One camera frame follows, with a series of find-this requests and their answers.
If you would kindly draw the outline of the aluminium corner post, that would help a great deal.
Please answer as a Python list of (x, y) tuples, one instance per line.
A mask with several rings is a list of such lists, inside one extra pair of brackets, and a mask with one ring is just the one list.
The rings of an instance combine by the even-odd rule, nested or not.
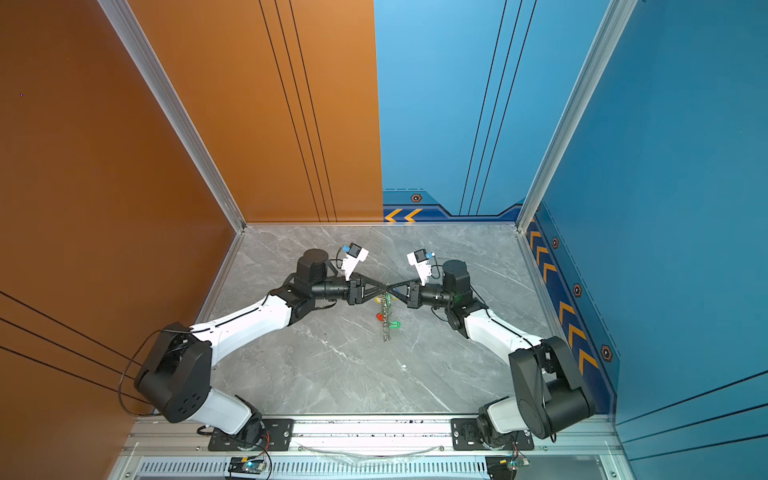
[(518, 233), (525, 233), (531, 224), (637, 3), (637, 0), (609, 2), (526, 195), (516, 222)]
[(241, 233), (247, 225), (245, 217), (129, 3), (99, 0), (98, 4), (222, 213), (233, 230)]

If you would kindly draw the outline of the right green circuit board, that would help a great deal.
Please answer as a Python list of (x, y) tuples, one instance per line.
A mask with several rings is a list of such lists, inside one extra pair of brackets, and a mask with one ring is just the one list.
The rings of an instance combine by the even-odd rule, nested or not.
[(504, 466), (509, 471), (517, 471), (522, 467), (528, 465), (527, 461), (522, 458), (507, 457), (499, 461), (501, 466)]

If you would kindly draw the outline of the left aluminium corner post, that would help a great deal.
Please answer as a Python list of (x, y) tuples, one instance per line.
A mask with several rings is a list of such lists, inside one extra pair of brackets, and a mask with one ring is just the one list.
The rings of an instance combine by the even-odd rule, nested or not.
[(98, 4), (222, 213), (233, 230), (241, 233), (247, 225), (245, 217), (129, 3), (99, 0)]

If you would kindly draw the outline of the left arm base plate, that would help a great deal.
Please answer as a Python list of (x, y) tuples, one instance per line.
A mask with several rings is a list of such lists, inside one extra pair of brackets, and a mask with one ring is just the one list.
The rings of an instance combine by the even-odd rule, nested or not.
[(214, 429), (208, 444), (212, 452), (240, 451), (259, 453), (266, 450), (285, 452), (289, 450), (294, 421), (289, 418), (262, 419), (249, 422), (235, 435)]

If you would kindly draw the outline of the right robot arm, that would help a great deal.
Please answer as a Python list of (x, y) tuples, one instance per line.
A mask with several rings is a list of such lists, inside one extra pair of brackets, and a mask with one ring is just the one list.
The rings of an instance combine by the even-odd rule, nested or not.
[(568, 343), (505, 323), (472, 286), (465, 262), (445, 262), (441, 284), (408, 280), (390, 284), (387, 292), (410, 309), (442, 309), (454, 331), (508, 363), (513, 393), (478, 410), (477, 428), (485, 446), (502, 449), (518, 432), (554, 441), (560, 431), (597, 413)]

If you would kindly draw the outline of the left green circuit board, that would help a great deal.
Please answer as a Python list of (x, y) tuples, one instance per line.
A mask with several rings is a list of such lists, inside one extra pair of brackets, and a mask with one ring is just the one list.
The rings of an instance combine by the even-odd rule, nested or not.
[(255, 456), (231, 457), (227, 470), (227, 475), (236, 479), (265, 478), (267, 473), (267, 461)]

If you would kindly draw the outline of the grey metal key holder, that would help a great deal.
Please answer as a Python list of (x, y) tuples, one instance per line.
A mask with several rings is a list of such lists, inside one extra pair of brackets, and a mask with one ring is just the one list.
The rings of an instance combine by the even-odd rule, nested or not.
[(384, 342), (387, 342), (387, 341), (390, 340), (390, 338), (391, 338), (391, 331), (395, 330), (395, 329), (390, 329), (389, 328), (389, 323), (390, 322), (398, 322), (398, 321), (393, 321), (390, 318), (391, 313), (392, 313), (392, 302), (393, 302), (393, 299), (390, 296), (387, 296), (387, 298), (386, 298), (386, 300), (384, 302), (379, 303), (380, 306), (381, 306), (380, 313), (382, 313), (384, 315), (384, 321), (380, 321), (381, 325), (382, 325), (382, 338), (383, 338)]

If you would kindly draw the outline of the right aluminium corner post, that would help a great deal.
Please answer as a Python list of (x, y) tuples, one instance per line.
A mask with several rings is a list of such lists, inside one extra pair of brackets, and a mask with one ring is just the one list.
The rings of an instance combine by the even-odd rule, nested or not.
[(637, 3), (637, 0), (609, 2), (526, 195), (516, 222), (518, 233), (525, 233), (531, 224)]

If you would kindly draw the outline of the aluminium front rail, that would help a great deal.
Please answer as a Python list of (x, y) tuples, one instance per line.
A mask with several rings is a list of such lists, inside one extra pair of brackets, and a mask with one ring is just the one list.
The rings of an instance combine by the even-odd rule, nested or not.
[[(109, 474), (112, 479), (236, 479), (231, 457), (262, 457), (255, 479), (631, 479), (618, 436), (602, 415), (557, 434), (533, 437), (533, 451), (456, 451), (450, 420), (469, 414), (269, 416), (294, 421), (288, 451), (212, 452), (212, 433), (193, 423), (136, 422)], [(528, 465), (509, 471), (507, 457)]]

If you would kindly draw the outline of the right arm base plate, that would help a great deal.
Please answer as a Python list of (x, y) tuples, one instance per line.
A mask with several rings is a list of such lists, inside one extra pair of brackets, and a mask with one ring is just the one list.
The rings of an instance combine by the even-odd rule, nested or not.
[(488, 420), (480, 417), (450, 420), (451, 438), (456, 451), (504, 450), (533, 451), (533, 437), (528, 431), (499, 433)]

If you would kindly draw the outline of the green circuit board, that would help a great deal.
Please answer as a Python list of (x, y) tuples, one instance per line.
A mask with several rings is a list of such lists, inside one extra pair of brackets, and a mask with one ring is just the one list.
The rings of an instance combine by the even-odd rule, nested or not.
[(231, 457), (227, 470), (227, 475), (236, 479), (265, 478), (267, 473), (267, 461), (255, 456)]
[(522, 467), (528, 465), (527, 461), (522, 458), (507, 457), (499, 461), (501, 466), (504, 466), (509, 471), (517, 471)]

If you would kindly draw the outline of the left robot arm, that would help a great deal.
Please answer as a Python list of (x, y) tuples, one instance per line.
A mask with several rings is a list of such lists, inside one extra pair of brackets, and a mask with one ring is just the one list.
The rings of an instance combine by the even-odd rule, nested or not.
[(355, 243), (341, 250), (345, 256), (339, 265), (324, 250), (305, 251), (280, 286), (248, 307), (191, 327), (174, 323), (161, 329), (135, 377), (135, 389), (170, 423), (192, 420), (238, 449), (262, 447), (262, 414), (212, 387), (211, 373), (237, 349), (314, 311), (339, 301), (359, 305), (383, 294), (385, 284), (355, 270), (368, 250)]

